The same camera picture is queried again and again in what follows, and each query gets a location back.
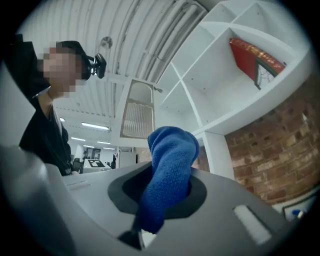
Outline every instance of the blue towel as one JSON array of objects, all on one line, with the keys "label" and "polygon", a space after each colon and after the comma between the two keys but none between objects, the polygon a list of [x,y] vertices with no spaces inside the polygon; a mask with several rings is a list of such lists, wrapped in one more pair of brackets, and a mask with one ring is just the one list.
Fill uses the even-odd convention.
[{"label": "blue towel", "polygon": [[152,179],[144,190],[137,212],[140,228],[156,234],[164,224],[164,213],[186,198],[191,165],[199,144],[189,132],[177,127],[158,128],[148,137],[152,155]]}]

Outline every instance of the black jacket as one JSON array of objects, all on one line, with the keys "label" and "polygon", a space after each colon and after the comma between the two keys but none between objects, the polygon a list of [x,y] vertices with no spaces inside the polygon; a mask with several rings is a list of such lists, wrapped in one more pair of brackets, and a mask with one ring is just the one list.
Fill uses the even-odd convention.
[{"label": "black jacket", "polygon": [[62,125],[61,135],[53,109],[47,118],[37,97],[30,103],[34,106],[35,113],[22,136],[20,147],[35,153],[44,163],[57,166],[61,175],[71,174],[71,149],[67,130]]}]

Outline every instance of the white ceiling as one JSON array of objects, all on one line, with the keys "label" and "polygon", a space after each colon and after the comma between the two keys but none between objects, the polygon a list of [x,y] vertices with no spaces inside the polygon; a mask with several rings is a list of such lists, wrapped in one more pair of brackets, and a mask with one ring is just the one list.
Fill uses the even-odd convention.
[{"label": "white ceiling", "polygon": [[[106,58],[105,78],[91,77],[76,95],[54,103],[59,116],[65,119],[63,125],[69,137],[82,138],[87,143],[110,140],[111,131],[84,127],[81,122],[112,129],[123,91],[122,84],[110,79],[112,74],[157,82],[178,46],[205,15],[205,9],[197,2],[179,1],[185,3],[175,19],[170,21],[151,58],[147,57],[149,50],[159,29],[177,4],[174,0],[46,0],[25,20],[18,33],[23,34],[25,42],[33,42],[38,57],[44,48],[54,42],[75,40],[80,42],[87,55],[94,57],[101,53]],[[197,4],[196,12],[173,36],[174,28],[191,4]],[[153,63],[170,35],[173,41],[159,61],[160,65],[155,68]],[[104,37],[112,39],[109,50],[100,45]],[[146,72],[143,72],[144,64],[148,67]]]}]

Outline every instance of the person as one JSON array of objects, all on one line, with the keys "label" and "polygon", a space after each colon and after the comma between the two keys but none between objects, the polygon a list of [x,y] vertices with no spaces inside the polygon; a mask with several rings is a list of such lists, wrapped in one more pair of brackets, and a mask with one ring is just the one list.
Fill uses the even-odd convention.
[{"label": "person", "polygon": [[58,167],[61,175],[75,175],[71,165],[69,135],[54,110],[54,101],[68,97],[76,91],[77,81],[82,80],[85,61],[78,52],[79,43],[59,43],[50,47],[37,61],[37,72],[49,89],[29,101],[35,108],[35,114],[29,122],[20,142],[24,150],[35,153],[44,163]]}]

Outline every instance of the book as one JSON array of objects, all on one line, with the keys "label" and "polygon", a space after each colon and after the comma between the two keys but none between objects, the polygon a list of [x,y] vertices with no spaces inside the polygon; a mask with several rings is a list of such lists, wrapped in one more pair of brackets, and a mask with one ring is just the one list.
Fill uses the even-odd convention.
[{"label": "book", "polygon": [[231,38],[229,44],[236,65],[254,81],[259,90],[272,82],[286,67],[267,52],[239,38]]}]

